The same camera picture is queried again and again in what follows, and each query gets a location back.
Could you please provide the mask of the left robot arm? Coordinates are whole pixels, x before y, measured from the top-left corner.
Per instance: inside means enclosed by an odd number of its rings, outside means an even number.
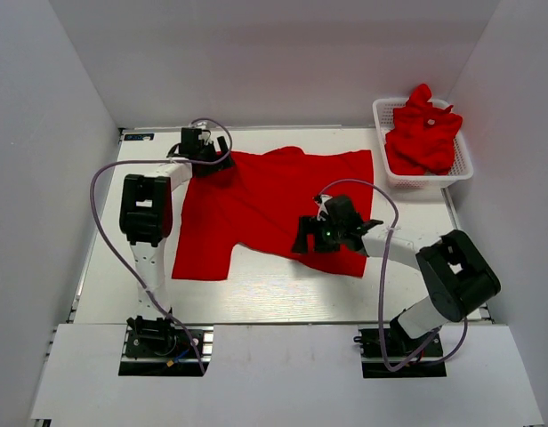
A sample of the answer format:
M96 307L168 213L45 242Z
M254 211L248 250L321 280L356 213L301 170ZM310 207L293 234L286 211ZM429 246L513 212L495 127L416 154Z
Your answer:
M165 279L165 244L173 228L173 192L194 177L207 176L235 165L229 131L212 136L207 121L181 129L180 141L150 173L131 173L124 178L119 228L133 255L133 274L138 279L138 314L144 318L169 319Z

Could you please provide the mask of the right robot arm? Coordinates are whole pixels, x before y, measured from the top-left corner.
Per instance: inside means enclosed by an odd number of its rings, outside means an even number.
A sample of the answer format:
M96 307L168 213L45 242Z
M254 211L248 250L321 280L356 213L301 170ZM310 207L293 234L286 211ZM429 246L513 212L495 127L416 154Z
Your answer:
M422 275L427 296L403 310L383 333L385 341L400 350L414 350L432 331L464 320L501 291L498 277L461 230L426 235L364 220L345 195L320 195L315 201L317 214L298 220L293 252L332 254L347 248Z

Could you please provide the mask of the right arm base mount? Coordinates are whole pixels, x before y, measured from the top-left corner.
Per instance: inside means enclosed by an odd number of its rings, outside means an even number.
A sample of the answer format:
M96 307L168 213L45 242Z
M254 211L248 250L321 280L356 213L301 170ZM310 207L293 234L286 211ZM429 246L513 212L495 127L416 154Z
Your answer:
M405 345L394 341L390 329L384 328L385 345L392 365L397 365L414 351L423 338ZM438 362L444 356L442 342L438 335L421 352L399 371L392 372L383 363L377 328L361 328L353 337L353 342L360 349L361 368L364 379L407 379L407 378L442 378L447 376L444 362Z

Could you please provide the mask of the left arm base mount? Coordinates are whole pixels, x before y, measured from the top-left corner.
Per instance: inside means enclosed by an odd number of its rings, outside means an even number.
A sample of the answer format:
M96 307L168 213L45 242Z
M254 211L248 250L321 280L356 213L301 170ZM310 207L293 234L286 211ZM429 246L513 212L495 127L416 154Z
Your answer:
M120 376L201 377L211 361L214 330L183 330L169 319L126 320Z

